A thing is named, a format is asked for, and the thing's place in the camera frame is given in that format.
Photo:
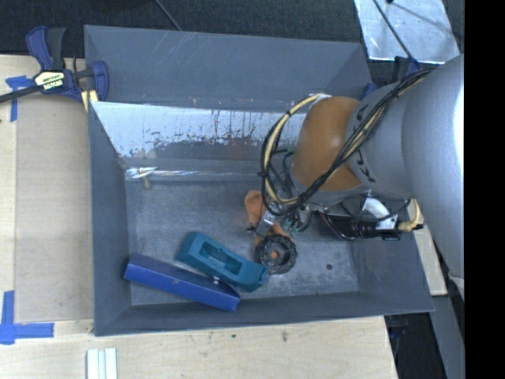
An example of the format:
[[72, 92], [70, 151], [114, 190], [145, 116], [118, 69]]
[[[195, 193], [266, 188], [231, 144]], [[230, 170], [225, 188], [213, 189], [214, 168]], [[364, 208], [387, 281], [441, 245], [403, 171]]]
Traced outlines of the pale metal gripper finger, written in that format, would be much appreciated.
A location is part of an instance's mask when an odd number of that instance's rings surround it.
[[275, 224], [275, 215], [265, 212], [256, 226], [256, 244], [259, 245], [271, 232]]

